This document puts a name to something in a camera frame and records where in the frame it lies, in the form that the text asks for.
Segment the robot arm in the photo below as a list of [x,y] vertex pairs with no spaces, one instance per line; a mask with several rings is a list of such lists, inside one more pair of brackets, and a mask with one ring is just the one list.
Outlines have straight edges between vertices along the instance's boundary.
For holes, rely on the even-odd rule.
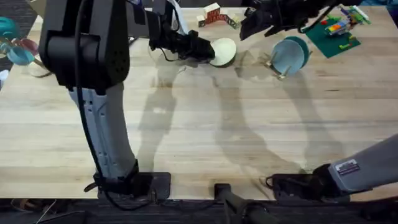
[[398,182],[398,134],[312,174],[269,177],[277,200],[349,200],[349,195]]
[[[152,50],[169,49],[178,53],[179,59],[211,60],[215,53],[210,41],[200,38],[194,30],[181,34],[172,29],[175,7],[170,1],[156,1],[152,12],[132,4],[128,15],[126,4],[130,3],[47,1],[40,57],[79,107],[96,165],[95,182],[85,191],[98,186],[108,199],[108,192],[139,197],[149,193],[153,181],[163,180],[163,189],[156,190],[157,198],[167,198],[170,174],[154,178],[153,173],[139,172],[127,136],[123,113],[123,81],[130,68],[127,37],[148,38]],[[130,30],[132,33],[128,34],[127,16],[143,29]]]
[[247,9],[242,21],[240,38],[244,40],[253,34],[270,28],[265,37],[277,34],[282,30],[302,30],[309,18],[318,17],[319,11],[329,7],[317,20],[322,20],[335,6],[343,4],[354,6],[363,0],[253,0],[252,8]]

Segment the white plate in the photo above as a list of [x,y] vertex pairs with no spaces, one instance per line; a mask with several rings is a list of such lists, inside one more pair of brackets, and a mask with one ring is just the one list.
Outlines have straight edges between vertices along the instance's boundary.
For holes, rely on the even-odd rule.
[[221,38],[211,43],[216,57],[210,61],[213,66],[223,66],[230,62],[236,54],[236,44],[229,38]]

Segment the label sticker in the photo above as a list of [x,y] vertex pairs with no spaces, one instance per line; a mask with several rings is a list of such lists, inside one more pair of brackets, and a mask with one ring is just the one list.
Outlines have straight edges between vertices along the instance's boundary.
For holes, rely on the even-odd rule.
[[335,169],[337,170],[339,175],[347,175],[352,172],[358,171],[359,165],[355,159],[352,159],[352,160],[346,161],[342,164],[336,165]]

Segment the black cable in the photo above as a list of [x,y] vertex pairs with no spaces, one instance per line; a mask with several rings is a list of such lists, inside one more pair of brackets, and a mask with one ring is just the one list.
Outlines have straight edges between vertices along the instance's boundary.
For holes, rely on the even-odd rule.
[[334,7],[338,6],[338,4],[333,4],[331,6],[329,6],[329,8],[320,16],[318,17],[318,19],[309,27],[306,27],[304,29],[302,29],[302,27],[304,26],[304,24],[301,24],[300,27],[297,28],[297,31],[301,34],[305,34],[306,32],[312,30],[322,19],[324,19],[332,10]]
[[161,47],[159,47],[159,49],[163,52],[164,59],[166,59],[166,61],[168,61],[168,62],[176,62],[176,61],[180,60],[180,59],[175,59],[175,60],[168,59],[166,57],[166,53],[164,52],[164,50]]
[[77,101],[80,112],[81,124],[83,125],[83,130],[85,132],[86,140],[88,143],[88,147],[90,148],[91,156],[93,156],[93,160],[95,163],[95,167],[97,169],[98,175],[101,179],[104,178],[100,162],[98,162],[97,154],[95,153],[93,141],[90,136],[90,132],[88,130],[86,113],[85,113],[85,101],[83,100],[83,89],[81,87],[80,80],[80,62],[81,62],[81,54],[80,54],[80,38],[81,38],[81,23],[84,18],[84,11],[88,4],[88,0],[82,0],[80,3],[79,11],[76,19],[76,27],[75,27],[75,84],[76,84],[76,92],[77,92]]

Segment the green lego baseplate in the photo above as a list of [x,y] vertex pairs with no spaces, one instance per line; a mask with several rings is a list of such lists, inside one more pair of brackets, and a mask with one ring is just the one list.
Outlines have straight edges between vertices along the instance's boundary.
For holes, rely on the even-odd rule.
[[306,33],[307,37],[318,47],[326,58],[331,58],[346,50],[352,49],[361,43],[354,37],[350,38],[351,33],[347,32],[342,35],[328,36],[325,29],[337,21],[334,19],[326,20],[327,24],[318,23],[312,30]]

